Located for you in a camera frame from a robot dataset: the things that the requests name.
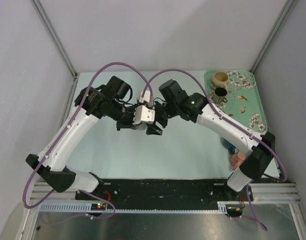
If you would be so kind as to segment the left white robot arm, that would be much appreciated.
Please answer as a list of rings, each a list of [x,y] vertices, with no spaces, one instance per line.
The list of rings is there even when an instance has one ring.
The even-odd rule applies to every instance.
[[[133,95],[131,86],[116,76],[107,84],[84,88],[52,141],[39,154],[29,154],[26,163],[58,193],[83,190],[94,200],[101,198],[104,188],[99,184],[99,177],[71,170],[66,163],[85,134],[102,117],[115,120],[119,126],[132,123],[135,107],[125,106],[126,95]]]

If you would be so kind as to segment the blue mug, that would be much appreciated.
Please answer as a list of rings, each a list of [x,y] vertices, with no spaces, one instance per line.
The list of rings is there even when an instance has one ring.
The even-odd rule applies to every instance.
[[[222,145],[228,150],[229,154],[233,155],[236,152],[236,147],[224,138],[222,138]]]

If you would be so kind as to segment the black striped mug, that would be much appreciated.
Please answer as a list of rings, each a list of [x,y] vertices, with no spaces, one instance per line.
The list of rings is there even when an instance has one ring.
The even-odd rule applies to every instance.
[[[227,93],[228,92],[224,87],[217,87],[213,93],[213,103],[215,104],[227,103],[228,101],[226,98]]]

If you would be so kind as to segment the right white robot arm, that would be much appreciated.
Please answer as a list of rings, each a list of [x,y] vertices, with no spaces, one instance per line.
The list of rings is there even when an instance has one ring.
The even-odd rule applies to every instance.
[[[229,176],[224,187],[224,196],[234,201],[244,186],[260,179],[274,159],[276,137],[270,133],[251,131],[241,123],[219,111],[205,96],[187,93],[175,80],[169,80],[158,88],[164,98],[155,104],[155,121],[163,128],[168,120],[180,117],[217,133],[235,146],[246,158]]]

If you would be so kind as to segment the beige wooden mug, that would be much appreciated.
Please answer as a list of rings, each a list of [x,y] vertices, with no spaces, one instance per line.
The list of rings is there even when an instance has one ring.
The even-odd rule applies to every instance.
[[[229,91],[229,76],[225,72],[216,72],[212,76],[211,83],[214,88],[225,88],[226,91]]]

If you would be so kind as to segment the grey mug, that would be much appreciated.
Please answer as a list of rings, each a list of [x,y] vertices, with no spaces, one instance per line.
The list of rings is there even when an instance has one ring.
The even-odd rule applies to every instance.
[[[141,123],[140,125],[137,126],[137,130],[139,131],[144,131],[147,129],[147,124]]]

